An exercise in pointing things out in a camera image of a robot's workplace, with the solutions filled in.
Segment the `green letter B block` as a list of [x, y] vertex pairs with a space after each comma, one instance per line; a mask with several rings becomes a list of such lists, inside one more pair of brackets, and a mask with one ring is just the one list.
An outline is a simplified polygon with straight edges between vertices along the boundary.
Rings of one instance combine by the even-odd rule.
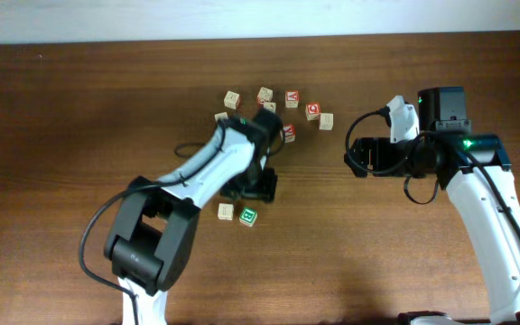
[[252, 227], [255, 224], [257, 217], [258, 213], [256, 210], [244, 207], [240, 213], [239, 222], [248, 227]]

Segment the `plain wooden block letter I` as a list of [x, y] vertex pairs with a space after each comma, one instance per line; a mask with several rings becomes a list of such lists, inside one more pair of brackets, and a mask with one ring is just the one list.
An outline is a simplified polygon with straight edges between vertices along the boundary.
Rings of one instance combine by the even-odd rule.
[[221, 220], [232, 220], [234, 217], [234, 205], [228, 203], [218, 204], [218, 218]]

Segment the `red letter Y block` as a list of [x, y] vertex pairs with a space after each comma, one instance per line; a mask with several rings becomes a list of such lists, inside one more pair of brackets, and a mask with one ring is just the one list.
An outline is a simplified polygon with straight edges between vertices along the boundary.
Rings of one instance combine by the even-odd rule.
[[286, 143], [291, 143], [295, 140], [296, 130], [294, 125], [284, 125], [283, 126], [283, 139]]

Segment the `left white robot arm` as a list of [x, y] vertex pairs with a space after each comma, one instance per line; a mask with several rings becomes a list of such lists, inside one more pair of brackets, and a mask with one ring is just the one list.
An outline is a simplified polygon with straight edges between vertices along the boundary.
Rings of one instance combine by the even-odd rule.
[[267, 166], [282, 119], [260, 109], [217, 129], [181, 167], [155, 181], [139, 176], [121, 196], [104, 256], [123, 289], [125, 324], [163, 324], [167, 292], [190, 259], [201, 209], [216, 194], [274, 200], [277, 176]]

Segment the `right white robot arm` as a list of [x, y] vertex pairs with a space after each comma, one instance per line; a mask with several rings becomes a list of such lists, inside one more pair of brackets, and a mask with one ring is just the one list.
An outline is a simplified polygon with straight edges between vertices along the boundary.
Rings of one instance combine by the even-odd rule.
[[462, 87], [419, 91], [413, 105], [396, 96], [376, 110], [388, 137], [345, 138], [345, 164], [356, 177], [434, 175], [460, 214], [487, 287], [493, 324], [520, 324], [520, 204], [497, 135], [475, 135]]

